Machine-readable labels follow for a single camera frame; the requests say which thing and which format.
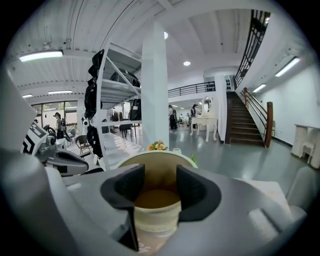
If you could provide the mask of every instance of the wooden stair step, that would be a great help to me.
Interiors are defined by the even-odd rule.
[[[261,139],[247,139],[247,138],[230,138],[231,144],[246,144],[265,147],[264,142]]]
[[[260,134],[258,128],[248,128],[248,127],[238,127],[238,126],[231,126],[231,132],[248,133],[248,134]]]

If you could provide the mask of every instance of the backpack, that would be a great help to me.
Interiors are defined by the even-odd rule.
[[[100,147],[100,141],[99,141],[99,135],[98,135],[98,130],[97,128],[89,125],[88,126],[88,132],[86,134],[86,139],[88,143],[91,145],[93,148],[93,153],[97,155],[99,158],[102,158],[102,151]]]
[[[129,120],[141,120],[141,99],[135,99],[132,103]]]

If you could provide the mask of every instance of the staircase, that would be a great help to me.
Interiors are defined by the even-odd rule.
[[[255,124],[254,119],[245,104],[235,92],[227,92],[228,107],[227,134],[229,144],[248,144],[265,147],[264,141]]]

